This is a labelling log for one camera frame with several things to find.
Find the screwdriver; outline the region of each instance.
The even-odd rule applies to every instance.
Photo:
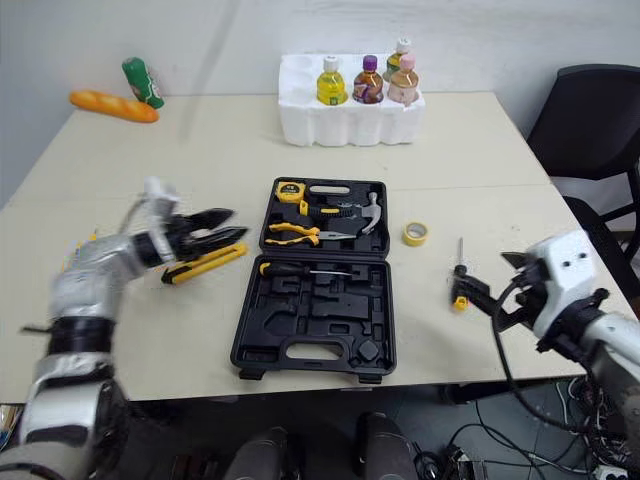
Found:
[[[311,270],[310,267],[302,267],[300,265],[293,265],[291,263],[271,263],[264,262],[260,264],[260,275],[263,277],[289,277],[299,276],[305,277],[309,274],[321,274],[326,273],[328,275],[345,275],[350,277],[350,273],[346,272],[333,272],[329,270]]]
[[[459,312],[464,312],[469,307],[469,299],[460,291],[458,277],[464,277],[467,274],[467,267],[464,264],[463,257],[464,240],[460,237],[458,240],[458,264],[453,269],[453,308]]]

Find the white table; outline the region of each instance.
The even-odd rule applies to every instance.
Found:
[[[244,258],[181,287],[149,272],[128,289],[115,335],[118,376],[131,399],[356,387],[323,372],[267,372],[240,380],[229,360],[271,183],[278,176],[382,180],[389,228],[398,366],[383,385],[503,379],[489,319],[454,314],[448,281],[465,238],[470,273],[506,286],[499,253],[522,250],[577,222],[491,93],[428,94],[424,134],[412,145],[299,148],[284,143],[272,96],[169,98],[160,120],[137,125],[75,112],[0,213],[0,401],[20,402],[46,337],[49,283],[65,255],[97,227],[115,230],[147,175],[171,181],[181,211],[228,207],[252,230]],[[410,220],[428,224],[419,248],[400,240]],[[631,310],[598,260],[609,310]],[[579,373],[535,352],[517,326],[504,335],[517,378]]]

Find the bottle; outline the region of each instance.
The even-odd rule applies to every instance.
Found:
[[[153,108],[160,108],[164,105],[160,90],[142,59],[138,57],[127,58],[122,62],[122,70],[138,100]]]
[[[378,59],[375,55],[365,55],[362,72],[353,81],[353,99],[359,103],[380,103],[384,97],[382,77],[376,72]]]
[[[386,82],[391,81],[391,75],[400,70],[400,57],[405,53],[409,53],[411,48],[411,40],[408,38],[399,38],[396,43],[396,53],[387,58],[387,70],[382,74],[382,78]]]
[[[338,73],[338,57],[324,57],[324,73],[318,77],[318,100],[325,105],[340,105],[347,101],[344,79]]]
[[[411,105],[418,98],[418,75],[413,71],[416,59],[411,53],[400,57],[400,70],[391,75],[389,98],[394,102]]]

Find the yellow-handled pliers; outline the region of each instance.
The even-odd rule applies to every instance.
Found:
[[[294,225],[293,223],[274,223],[269,225],[271,232],[294,232],[302,235],[301,237],[294,238],[292,240],[274,240],[267,238],[265,243],[271,245],[293,245],[295,243],[311,243],[314,247],[317,246],[321,240],[350,240],[356,238],[355,235],[341,232],[322,232],[318,227],[303,227],[302,225]]]

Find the toolbox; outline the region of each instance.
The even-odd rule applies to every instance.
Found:
[[[387,210],[382,182],[274,181],[231,352],[240,378],[320,370],[379,384],[393,371]],[[325,354],[299,358],[299,346]]]

